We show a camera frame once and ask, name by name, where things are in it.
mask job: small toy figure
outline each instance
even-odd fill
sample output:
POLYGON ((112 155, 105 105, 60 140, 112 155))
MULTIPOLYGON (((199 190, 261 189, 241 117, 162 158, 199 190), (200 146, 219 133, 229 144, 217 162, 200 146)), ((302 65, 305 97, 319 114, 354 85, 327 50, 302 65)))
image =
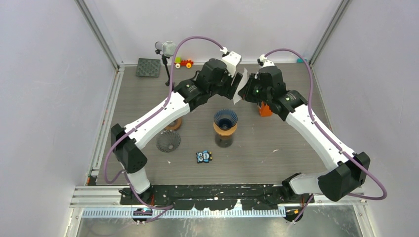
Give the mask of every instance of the small toy figure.
POLYGON ((209 163, 212 160, 212 153, 208 151, 197 152, 197 163, 209 163))
POLYGON ((186 68, 192 68, 192 65, 194 65, 194 61, 192 60, 181 60, 179 57, 176 57, 174 59, 174 66, 178 69, 181 66, 184 66, 186 68))

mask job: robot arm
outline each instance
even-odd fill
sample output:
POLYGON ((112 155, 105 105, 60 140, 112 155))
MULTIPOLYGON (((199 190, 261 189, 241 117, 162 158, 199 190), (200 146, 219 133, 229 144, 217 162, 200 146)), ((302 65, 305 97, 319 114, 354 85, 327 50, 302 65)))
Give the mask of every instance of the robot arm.
MULTIPOLYGON (((116 146, 114 153, 126 170, 127 176, 137 193, 141 194, 150 187, 144 168, 147 158, 141 149, 156 134, 172 121, 205 104, 209 98, 216 94, 229 99, 233 98, 237 85, 243 76, 240 73, 235 73, 236 67, 241 61, 241 56, 235 52, 228 52, 226 48, 221 51, 223 52, 221 60, 210 59, 203 65, 195 80, 181 81, 171 93, 167 106, 116 146)), ((125 127, 121 127, 119 124, 114 125, 111 128, 111 143, 114 144, 123 135, 160 110, 167 99, 146 115, 125 127)))
MULTIPOLYGON (((316 127, 308 113, 307 101, 295 90, 287 90, 282 72, 262 55, 258 62, 261 66, 257 74, 250 78, 238 94, 246 101, 264 102, 271 111, 295 128, 322 159, 327 171, 317 174, 295 174, 283 182, 284 195, 323 193, 332 201, 338 201, 357 187, 366 178, 354 163, 348 160, 316 127)), ((354 159, 368 169, 370 158, 364 153, 356 154, 343 144, 313 113, 315 121, 332 137, 343 151, 352 154, 354 159)))
MULTIPOLYGON (((150 186, 144 169, 147 158, 141 149, 151 138, 172 121, 205 104, 212 96, 218 94, 232 99, 236 93, 237 86, 243 76, 240 73, 235 73, 241 56, 235 52, 228 52, 225 48, 222 51, 224 53, 222 60, 210 59, 203 65, 195 80, 188 79, 180 82, 171 93, 168 105, 152 120, 144 123, 116 146, 114 153, 126 170, 137 193, 144 192, 150 186)), ((283 121, 295 128, 307 140, 327 168, 324 173, 310 175, 298 173, 284 180, 284 197, 290 198, 296 194, 305 193, 323 193, 330 200, 338 201, 361 186, 365 181, 366 174, 338 151, 316 128, 308 114, 307 101, 297 91, 286 89, 281 70, 267 60, 264 55, 258 59, 258 62, 261 65, 258 73, 250 75, 246 85, 238 91, 238 94, 248 102, 267 104, 273 113, 279 115, 283 121)), ((112 127, 112 144, 151 114, 161 109, 166 100, 124 128, 119 124, 112 127)), ((325 130, 326 134, 340 144, 344 151, 353 154, 354 158, 368 169, 370 159, 365 153, 354 153, 352 149, 339 141, 320 120, 317 120, 317 123, 325 130)))

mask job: white cable clip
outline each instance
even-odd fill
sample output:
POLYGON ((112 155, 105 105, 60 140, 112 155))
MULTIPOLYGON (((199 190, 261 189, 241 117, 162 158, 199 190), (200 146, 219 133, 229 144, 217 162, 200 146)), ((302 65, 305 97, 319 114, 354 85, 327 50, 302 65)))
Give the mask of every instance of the white cable clip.
POLYGON ((265 57, 265 54, 262 54, 260 57, 259 57, 259 61, 260 62, 262 62, 262 63, 265 63, 265 61, 267 61, 268 59, 265 57))
POLYGON ((262 54, 259 58, 258 58, 258 61, 260 62, 260 63, 262 63, 262 68, 263 67, 269 67, 269 66, 274 66, 275 64, 272 62, 272 61, 270 61, 270 60, 268 60, 266 57, 265 57, 265 54, 262 54))
POLYGON ((223 54, 227 54, 228 49, 226 47, 223 47, 223 49, 220 49, 221 52, 223 52, 223 54))

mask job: purple cable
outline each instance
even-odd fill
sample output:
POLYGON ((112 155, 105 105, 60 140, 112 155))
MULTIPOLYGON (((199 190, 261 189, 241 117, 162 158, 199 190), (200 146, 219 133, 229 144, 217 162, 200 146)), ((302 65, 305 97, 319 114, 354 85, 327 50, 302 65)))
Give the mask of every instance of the purple cable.
MULTIPOLYGON (((177 52, 180 49, 180 47, 182 46, 182 44, 184 44, 185 42, 187 42, 188 40, 192 40, 192 39, 202 39, 202 40, 208 40, 211 41, 213 43, 215 43, 218 47, 220 47, 221 49, 223 49, 223 46, 218 43, 217 41, 210 39, 208 37, 204 37, 204 36, 191 36, 188 37, 184 40, 182 40, 179 45, 176 47, 176 50, 174 52, 174 55, 172 56, 172 58, 176 58, 177 52)), ((170 79, 169 79, 169 84, 172 85, 173 84, 173 68, 174 68, 174 63, 171 64, 170 66, 170 79)), ((149 120, 151 120, 152 118, 154 118, 154 116, 156 116, 158 113, 160 113, 164 107, 166 107, 166 105, 168 105, 169 101, 170 101, 170 97, 171 97, 171 93, 173 91, 172 86, 169 86, 169 93, 168 93, 168 97, 166 102, 164 103, 163 107, 161 107, 159 110, 157 110, 154 114, 152 114, 151 116, 149 116, 148 118, 146 118, 143 122, 141 122, 139 125, 135 126, 136 129, 138 129, 139 127, 141 127, 143 124, 145 124, 146 122, 148 122, 149 120)), ((105 182, 107 184, 112 184, 115 182, 115 180, 122 174, 122 172, 124 170, 120 170, 117 175, 112 179, 109 180, 108 179, 108 175, 107 175, 107 168, 108 168, 108 160, 109 160, 109 156, 111 155, 112 151, 117 147, 117 145, 123 141, 126 137, 128 137, 129 135, 131 135, 131 133, 133 133, 136 129, 131 129, 129 132, 127 132, 126 134, 124 134, 120 139, 118 139, 109 149, 108 153, 106 154, 105 160, 104 160, 104 165, 103 165, 103 174, 105 177, 105 182)))
POLYGON ((154 210, 168 210, 168 209, 171 209, 173 206, 172 205, 170 205, 170 206, 165 206, 165 207, 155 207, 155 206, 150 206, 150 205, 148 205, 146 202, 144 202, 141 198, 140 198, 140 196, 138 195, 138 193, 135 191, 135 189, 134 189, 134 186, 132 186, 132 184, 131 184, 131 182, 129 181, 129 179, 128 179, 128 176, 127 176, 127 174, 124 172, 124 176, 125 176, 125 178, 126 178, 126 180, 128 181, 128 185, 129 185, 129 187, 131 188, 131 190, 132 190, 132 193, 134 193, 134 196, 138 199, 138 201, 140 201, 140 203, 142 203, 143 205, 145 205, 146 207, 148 207, 149 209, 154 209, 154 210))
POLYGON ((359 194, 348 194, 349 196, 353 196, 353 197, 358 197, 358 198, 364 198, 364 199, 369 199, 369 200, 383 200, 387 197, 387 190, 385 189, 384 185, 371 173, 369 172, 366 168, 364 168, 360 163, 358 163, 352 156, 350 156, 348 153, 346 153, 345 151, 342 150, 342 147, 339 146, 339 144, 337 142, 335 142, 321 127, 320 125, 315 121, 314 116, 313 116, 313 110, 311 108, 311 100, 313 97, 313 75, 311 72, 311 68, 310 65, 308 65, 307 61, 297 52, 295 52, 292 49, 287 49, 287 48, 278 48, 275 50, 272 50, 270 52, 268 52, 267 54, 265 54, 265 57, 269 56, 270 54, 274 53, 274 52, 278 52, 278 51, 287 51, 287 52, 291 52, 295 55, 297 55, 305 64, 305 67, 307 68, 308 71, 308 75, 310 77, 310 92, 308 94, 308 114, 310 115, 311 120, 314 122, 314 124, 316 125, 316 127, 319 129, 319 131, 339 150, 342 151, 343 155, 345 155, 346 158, 348 158, 352 163, 354 163, 358 168, 360 168, 362 171, 364 171, 372 180, 374 180, 374 182, 381 188, 382 190, 382 196, 380 197, 369 197, 369 196, 364 196, 364 195, 359 195, 359 194))
MULTIPOLYGON (((180 47, 187 42, 188 40, 192 40, 192 39, 202 39, 202 40, 208 40, 211 41, 213 43, 215 43, 218 47, 220 47, 221 49, 223 49, 223 46, 218 43, 217 41, 204 37, 204 36, 191 36, 188 37, 184 40, 182 40, 179 45, 177 46, 174 55, 172 56, 172 58, 176 58, 177 52, 180 49, 180 47)), ((173 68, 174 68, 174 63, 171 64, 170 67, 170 78, 169 78, 169 85, 173 84, 173 68)), ((173 87, 169 86, 169 92, 168 92, 168 97, 167 100, 165 101, 165 103, 163 104, 163 106, 161 108, 159 108, 156 112, 154 112, 152 115, 150 115, 148 118, 146 118, 144 121, 142 121, 141 123, 139 123, 137 126, 135 126, 135 128, 131 129, 129 132, 127 132, 126 134, 124 134, 121 138, 119 138, 109 149, 108 153, 106 154, 105 160, 104 160, 104 165, 103 165, 103 173, 104 173, 104 177, 105 177, 105 182, 107 184, 112 184, 115 182, 115 180, 120 176, 120 174, 122 174, 124 172, 124 170, 120 170, 117 175, 112 179, 109 180, 108 176, 107 176, 107 168, 108 168, 108 160, 109 157, 112 153, 112 151, 116 148, 116 146, 123 141, 125 138, 127 138, 129 135, 131 135, 134 131, 136 131, 139 127, 141 127, 143 124, 145 124, 146 122, 150 121, 152 118, 154 118, 158 113, 160 113, 169 103, 170 101, 170 97, 171 97, 171 93, 173 91, 173 87)), ((161 213, 160 215, 154 217, 153 219, 146 221, 146 223, 152 222, 154 220, 156 220, 158 217, 160 217, 161 215, 163 215, 166 211, 170 210, 173 206, 167 206, 167 207, 153 207, 153 206, 149 206, 148 204, 146 204, 137 194, 137 192, 135 191, 134 187, 132 186, 131 182, 128 179, 128 176, 126 175, 126 173, 124 173, 126 180, 129 182, 129 187, 131 188, 132 192, 134 193, 135 197, 138 199, 138 201, 140 201, 140 203, 142 203, 143 205, 147 206, 150 209, 155 209, 155 210, 165 210, 163 213, 161 213)))
POLYGON ((144 223, 150 223, 150 222, 153 222, 153 221, 157 220, 159 217, 161 217, 161 216, 162 216, 163 214, 165 214, 167 211, 169 211, 169 209, 167 209, 167 210, 165 210, 164 212, 160 213, 159 215, 157 215, 157 216, 155 216, 155 217, 151 218, 150 220, 145 221, 144 223))

